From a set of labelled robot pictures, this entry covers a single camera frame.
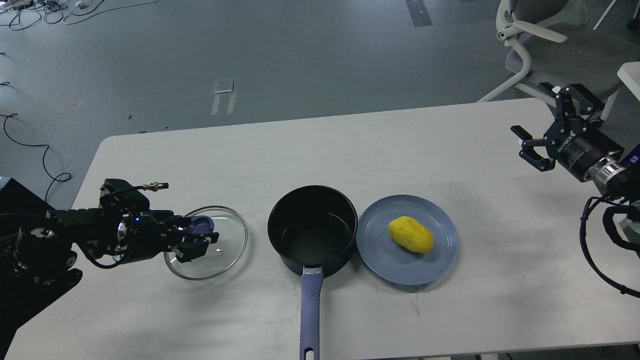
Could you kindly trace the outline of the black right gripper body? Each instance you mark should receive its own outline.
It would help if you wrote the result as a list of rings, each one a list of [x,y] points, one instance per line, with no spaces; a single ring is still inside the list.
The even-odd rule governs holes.
[[[555,120],[544,133],[550,158],[581,183],[594,177],[590,169],[601,159],[619,160],[624,148],[585,119]]]

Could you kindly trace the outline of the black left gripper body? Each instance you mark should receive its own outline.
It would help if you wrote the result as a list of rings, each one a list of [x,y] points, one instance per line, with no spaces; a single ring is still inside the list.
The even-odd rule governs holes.
[[[147,210],[136,215],[133,225],[126,230],[122,264],[150,260],[170,251],[169,237],[164,235],[167,226],[163,221],[173,216],[173,210]]]

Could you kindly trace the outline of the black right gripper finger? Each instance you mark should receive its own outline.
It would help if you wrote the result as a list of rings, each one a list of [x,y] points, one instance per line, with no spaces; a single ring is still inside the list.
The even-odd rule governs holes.
[[[551,140],[534,138],[520,125],[511,126],[510,131],[520,140],[518,155],[522,160],[540,172],[554,170],[556,160],[550,157],[542,157],[536,151],[536,148],[546,148],[550,146],[553,143]]]
[[[605,104],[589,89],[580,83],[565,86],[554,86],[551,83],[540,83],[539,89],[555,101],[554,117],[579,116],[594,126],[600,126],[604,120],[599,113],[604,111]]]

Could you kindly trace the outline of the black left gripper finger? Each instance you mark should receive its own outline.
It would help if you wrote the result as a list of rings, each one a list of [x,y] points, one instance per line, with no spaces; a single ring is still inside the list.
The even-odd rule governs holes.
[[[168,237],[208,237],[215,233],[213,219],[205,215],[196,216],[170,216],[167,219]]]
[[[178,262],[184,264],[206,255],[209,246],[217,243],[218,238],[197,238],[191,242],[170,244],[170,251],[175,254]]]

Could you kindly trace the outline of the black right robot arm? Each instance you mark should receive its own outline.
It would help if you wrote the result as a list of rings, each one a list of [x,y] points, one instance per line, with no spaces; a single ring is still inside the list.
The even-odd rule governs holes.
[[[555,103],[553,123],[541,138],[520,125],[510,128],[521,141],[519,157],[538,171],[553,170],[556,164],[581,183],[592,182],[599,196],[586,200],[580,217],[579,244],[590,268],[608,285],[624,295],[638,297],[638,290],[622,285],[599,269],[586,241],[587,222],[599,204],[605,204],[602,226],[619,248],[638,253],[639,246],[639,149],[624,156],[624,148],[601,132],[595,114],[604,103],[582,84],[553,86],[539,84]]]

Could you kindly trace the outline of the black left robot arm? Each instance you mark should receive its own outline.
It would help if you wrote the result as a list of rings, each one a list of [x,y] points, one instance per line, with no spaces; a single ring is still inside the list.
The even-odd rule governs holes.
[[[150,208],[144,192],[168,187],[166,182],[133,186],[121,178],[106,178],[96,208],[1,215],[1,224],[7,226],[1,232],[2,358],[20,327],[82,280],[73,246],[103,270],[160,253],[175,255],[181,264],[206,255],[220,237],[212,219]]]

